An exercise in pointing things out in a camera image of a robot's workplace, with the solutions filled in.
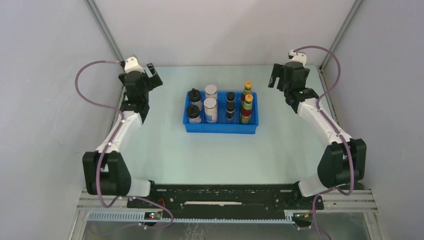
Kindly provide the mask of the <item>red sauce bottle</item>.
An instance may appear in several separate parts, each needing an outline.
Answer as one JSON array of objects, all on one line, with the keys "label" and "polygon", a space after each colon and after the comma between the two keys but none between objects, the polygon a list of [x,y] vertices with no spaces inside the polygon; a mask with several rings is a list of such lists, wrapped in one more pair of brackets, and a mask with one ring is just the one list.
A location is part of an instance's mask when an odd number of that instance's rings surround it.
[{"label": "red sauce bottle", "polygon": [[246,95],[251,94],[252,93],[252,82],[251,81],[246,81],[244,84],[244,88],[241,94],[241,98],[240,101],[241,103],[243,103],[245,101]]},{"label": "red sauce bottle", "polygon": [[245,95],[240,108],[240,124],[249,124],[252,115],[253,100],[254,96],[251,93]]}]

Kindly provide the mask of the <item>black-lid jar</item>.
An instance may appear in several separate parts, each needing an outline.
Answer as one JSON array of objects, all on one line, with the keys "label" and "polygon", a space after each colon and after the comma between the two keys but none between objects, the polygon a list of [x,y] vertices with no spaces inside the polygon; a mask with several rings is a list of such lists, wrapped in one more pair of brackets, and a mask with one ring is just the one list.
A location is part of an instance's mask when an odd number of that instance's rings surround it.
[{"label": "black-lid jar", "polygon": [[188,92],[188,99],[190,103],[194,106],[197,106],[200,111],[203,110],[202,94],[198,89],[192,88]]},{"label": "black-lid jar", "polygon": [[186,109],[188,122],[191,124],[198,124],[202,122],[201,111],[198,106],[190,105]]}]

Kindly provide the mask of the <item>small black-cap spice jar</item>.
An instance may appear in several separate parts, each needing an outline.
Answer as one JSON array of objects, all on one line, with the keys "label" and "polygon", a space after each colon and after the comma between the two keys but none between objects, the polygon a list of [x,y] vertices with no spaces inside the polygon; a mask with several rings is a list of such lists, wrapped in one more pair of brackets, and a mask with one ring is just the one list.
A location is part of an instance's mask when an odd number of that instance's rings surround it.
[{"label": "small black-cap spice jar", "polygon": [[226,93],[226,102],[227,103],[234,103],[236,98],[236,94],[232,91],[229,91]]},{"label": "small black-cap spice jar", "polygon": [[235,112],[235,103],[234,102],[228,102],[226,104],[226,119],[231,121],[234,118],[234,112]]}]

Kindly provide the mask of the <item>silver-lid blue-label jar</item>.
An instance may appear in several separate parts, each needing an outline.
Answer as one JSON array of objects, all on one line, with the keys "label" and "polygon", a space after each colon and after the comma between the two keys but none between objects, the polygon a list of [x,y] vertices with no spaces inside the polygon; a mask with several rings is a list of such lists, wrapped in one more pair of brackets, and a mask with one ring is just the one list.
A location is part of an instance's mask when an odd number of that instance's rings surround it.
[{"label": "silver-lid blue-label jar", "polygon": [[213,97],[208,97],[203,102],[205,120],[207,123],[218,122],[218,102]]},{"label": "silver-lid blue-label jar", "polygon": [[218,88],[214,84],[209,84],[204,89],[205,98],[218,100]]}]

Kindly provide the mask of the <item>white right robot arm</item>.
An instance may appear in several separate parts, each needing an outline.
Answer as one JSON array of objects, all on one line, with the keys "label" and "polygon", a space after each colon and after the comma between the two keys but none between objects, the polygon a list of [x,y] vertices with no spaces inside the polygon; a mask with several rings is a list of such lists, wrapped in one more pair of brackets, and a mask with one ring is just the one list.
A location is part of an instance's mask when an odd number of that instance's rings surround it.
[{"label": "white right robot arm", "polygon": [[319,96],[306,87],[310,70],[298,61],[275,63],[269,88],[283,92],[285,102],[317,133],[324,153],[316,173],[297,183],[297,191],[291,194],[291,204],[304,209],[311,196],[341,185],[354,185],[364,178],[367,145],[363,139],[347,134],[318,102]]}]

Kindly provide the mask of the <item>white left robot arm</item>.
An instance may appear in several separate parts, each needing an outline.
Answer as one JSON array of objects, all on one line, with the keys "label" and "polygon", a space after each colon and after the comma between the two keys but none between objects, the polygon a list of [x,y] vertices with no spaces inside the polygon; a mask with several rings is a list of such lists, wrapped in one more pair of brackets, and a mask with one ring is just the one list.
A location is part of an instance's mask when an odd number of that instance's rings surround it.
[{"label": "white left robot arm", "polygon": [[152,63],[147,64],[150,75],[135,56],[119,62],[124,73],[118,76],[125,92],[118,118],[106,139],[95,151],[87,151],[82,157],[86,190],[90,195],[139,197],[145,208],[153,208],[158,194],[151,190],[152,181],[131,175],[123,150],[131,135],[142,127],[149,112],[149,93],[163,82]]}]

